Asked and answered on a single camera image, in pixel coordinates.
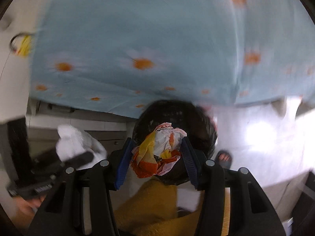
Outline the left bare hand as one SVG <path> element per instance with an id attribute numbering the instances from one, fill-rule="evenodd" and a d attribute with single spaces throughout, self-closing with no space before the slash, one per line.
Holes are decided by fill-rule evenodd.
<path id="1" fill-rule="evenodd" d="M 20 196 L 13 197 L 14 203 L 17 209 L 27 216 L 34 216 L 38 208 L 40 208 L 42 202 L 46 198 L 46 195 L 35 197 L 34 199 L 25 200 Z"/>

